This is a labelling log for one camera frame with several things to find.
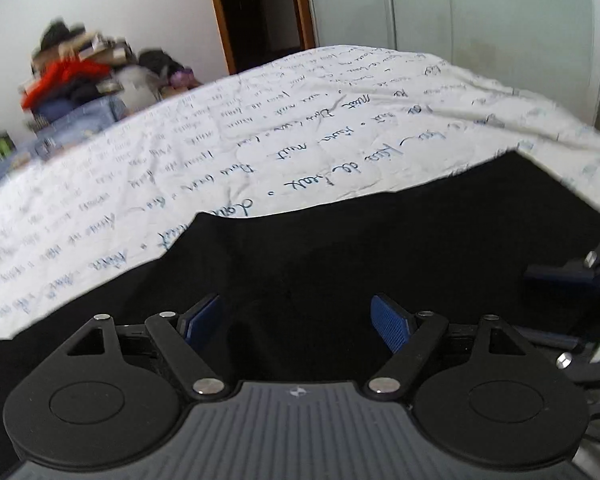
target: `metal bolt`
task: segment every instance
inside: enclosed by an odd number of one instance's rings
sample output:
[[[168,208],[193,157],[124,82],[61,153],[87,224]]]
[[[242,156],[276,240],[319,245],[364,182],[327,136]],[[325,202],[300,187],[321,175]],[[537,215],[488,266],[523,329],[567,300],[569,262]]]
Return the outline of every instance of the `metal bolt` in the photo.
[[[598,254],[596,253],[596,251],[591,251],[589,254],[587,254],[586,258],[584,259],[584,266],[589,267],[590,269],[596,264],[597,260]]]
[[[376,377],[369,381],[369,389],[376,394],[392,394],[400,389],[400,383],[391,377]]]
[[[560,368],[560,370],[564,370],[567,366],[571,364],[572,361],[573,356],[569,352],[565,352],[563,354],[560,354],[560,357],[556,359],[555,365],[558,368]]]
[[[224,390],[224,383],[215,377],[207,377],[205,379],[198,379],[193,383],[193,389],[200,395],[219,394]]]

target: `black fabric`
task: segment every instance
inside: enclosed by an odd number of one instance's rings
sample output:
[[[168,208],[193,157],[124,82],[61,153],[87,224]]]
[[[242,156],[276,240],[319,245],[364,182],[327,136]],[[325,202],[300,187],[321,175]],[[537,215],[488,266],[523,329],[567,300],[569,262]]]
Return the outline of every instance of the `black fabric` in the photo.
[[[184,70],[184,67],[174,60],[169,54],[159,49],[143,50],[138,56],[138,65],[144,66],[162,76],[162,71],[167,69],[167,77],[171,77],[176,72]]]
[[[495,313],[599,340],[600,300],[541,297],[521,280],[527,264],[563,264],[599,240],[600,214],[515,153],[396,193],[262,218],[199,214],[160,260],[0,342],[0,410],[94,314],[138,323],[209,292],[226,315],[203,357],[230,381],[362,382],[390,356],[369,319],[376,292],[452,322]],[[0,426],[2,469],[14,460],[4,442]]]
[[[84,34],[84,31],[83,25],[76,25],[69,30],[63,20],[51,22],[42,35],[42,40],[40,40],[40,50],[58,46],[64,41],[69,41],[71,38]]]
[[[68,83],[64,83],[52,88],[38,105],[43,105],[57,99],[69,99],[73,104],[82,106],[96,99],[99,99],[104,94],[98,90],[98,83],[102,79],[93,80],[86,76],[76,76]],[[34,108],[33,113],[36,113],[38,107]]]

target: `doorway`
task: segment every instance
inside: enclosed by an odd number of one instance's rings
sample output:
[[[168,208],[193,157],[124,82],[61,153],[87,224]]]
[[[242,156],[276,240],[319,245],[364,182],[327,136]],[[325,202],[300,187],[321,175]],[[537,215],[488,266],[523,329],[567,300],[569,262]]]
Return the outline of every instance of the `doorway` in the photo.
[[[213,0],[229,73],[315,47],[309,0]]]

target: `bed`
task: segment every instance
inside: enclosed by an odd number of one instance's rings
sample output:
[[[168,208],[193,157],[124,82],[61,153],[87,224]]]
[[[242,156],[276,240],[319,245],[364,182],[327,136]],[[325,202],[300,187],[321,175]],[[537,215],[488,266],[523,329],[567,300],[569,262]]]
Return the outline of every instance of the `bed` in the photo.
[[[160,257],[197,212],[400,190],[509,150],[600,211],[595,129],[435,56],[330,46],[178,95],[1,183],[0,339]]]

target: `wardrobe door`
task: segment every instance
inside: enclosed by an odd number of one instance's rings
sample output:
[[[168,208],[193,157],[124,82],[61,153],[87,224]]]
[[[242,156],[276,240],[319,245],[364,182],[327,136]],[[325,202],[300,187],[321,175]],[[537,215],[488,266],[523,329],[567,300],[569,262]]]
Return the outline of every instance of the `wardrobe door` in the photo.
[[[394,0],[398,50],[539,92],[592,123],[600,0]]]
[[[394,48],[391,0],[311,0],[318,46]]]

